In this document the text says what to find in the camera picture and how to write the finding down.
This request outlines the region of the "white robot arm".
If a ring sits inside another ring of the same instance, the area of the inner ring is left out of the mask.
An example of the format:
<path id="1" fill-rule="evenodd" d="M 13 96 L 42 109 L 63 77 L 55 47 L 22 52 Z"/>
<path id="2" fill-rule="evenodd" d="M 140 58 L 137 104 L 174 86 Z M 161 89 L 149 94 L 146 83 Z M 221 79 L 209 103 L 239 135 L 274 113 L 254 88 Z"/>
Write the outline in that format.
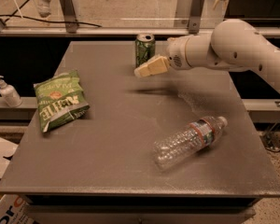
<path id="1" fill-rule="evenodd" d="M 157 54 L 134 70 L 137 77 L 166 73 L 170 68 L 204 67 L 230 72 L 252 71 L 280 93 L 280 48 L 249 23 L 231 19 L 210 34 L 168 39 L 164 55 Z"/>

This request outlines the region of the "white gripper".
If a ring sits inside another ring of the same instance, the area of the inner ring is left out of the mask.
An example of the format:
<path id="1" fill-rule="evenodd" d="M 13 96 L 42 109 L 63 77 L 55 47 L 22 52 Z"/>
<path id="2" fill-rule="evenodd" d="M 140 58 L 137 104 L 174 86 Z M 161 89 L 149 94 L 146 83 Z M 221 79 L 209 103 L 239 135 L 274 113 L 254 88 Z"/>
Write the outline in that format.
<path id="1" fill-rule="evenodd" d="M 141 64 L 134 70 L 137 77 L 150 77 L 166 73 L 170 65 L 176 70 L 189 70 L 191 66 L 187 61 L 186 45 L 189 40 L 188 36 L 170 37 L 167 39 L 168 46 L 165 56 L 160 54 L 154 55 L 146 63 Z"/>

